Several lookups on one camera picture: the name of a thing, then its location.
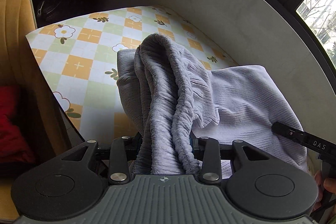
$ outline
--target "ribbed fabric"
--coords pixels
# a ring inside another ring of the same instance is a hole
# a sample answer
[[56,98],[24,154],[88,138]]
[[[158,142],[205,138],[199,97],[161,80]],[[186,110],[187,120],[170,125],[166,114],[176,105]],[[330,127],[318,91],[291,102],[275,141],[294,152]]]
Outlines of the ribbed fabric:
[[[220,143],[245,140],[306,170],[306,149],[273,135],[273,122],[302,129],[265,68],[208,71],[185,47],[159,34],[137,50],[117,54],[117,85],[126,114],[142,134],[135,174],[197,174],[189,143],[209,136]],[[231,175],[222,161],[223,177]]]

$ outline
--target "table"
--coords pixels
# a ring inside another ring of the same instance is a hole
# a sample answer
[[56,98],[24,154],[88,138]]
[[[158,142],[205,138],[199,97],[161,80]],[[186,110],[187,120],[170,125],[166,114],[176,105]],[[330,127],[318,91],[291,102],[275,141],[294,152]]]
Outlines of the table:
[[151,33],[185,46],[206,69],[237,63],[200,30],[161,6],[93,13],[58,22],[26,37],[54,96],[84,139],[110,143],[137,132],[118,88],[117,52],[137,48]]

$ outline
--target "yellow upholstery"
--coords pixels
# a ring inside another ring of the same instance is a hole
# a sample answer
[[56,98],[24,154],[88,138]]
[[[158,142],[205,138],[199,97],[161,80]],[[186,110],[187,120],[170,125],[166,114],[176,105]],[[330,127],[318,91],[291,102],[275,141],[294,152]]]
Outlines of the yellow upholstery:
[[[0,0],[0,85],[21,86],[16,123],[39,162],[44,162],[71,144],[58,104],[26,40],[35,29],[31,0]],[[0,180],[0,222],[17,217],[10,187],[9,180]]]

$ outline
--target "gray wall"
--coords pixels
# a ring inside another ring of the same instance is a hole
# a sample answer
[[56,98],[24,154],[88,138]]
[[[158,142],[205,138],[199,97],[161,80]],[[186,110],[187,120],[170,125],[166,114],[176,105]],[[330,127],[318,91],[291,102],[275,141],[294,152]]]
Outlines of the gray wall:
[[300,37],[264,0],[104,0],[103,9],[169,7],[240,65],[264,66],[304,130],[336,143],[336,96]]

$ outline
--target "red garment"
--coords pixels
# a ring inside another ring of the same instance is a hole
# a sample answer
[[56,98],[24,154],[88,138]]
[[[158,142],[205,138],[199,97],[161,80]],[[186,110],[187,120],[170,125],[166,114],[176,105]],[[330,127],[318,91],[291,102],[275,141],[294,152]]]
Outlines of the red garment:
[[11,123],[11,119],[16,115],[19,98],[19,86],[0,86],[0,163],[36,162],[20,129]]

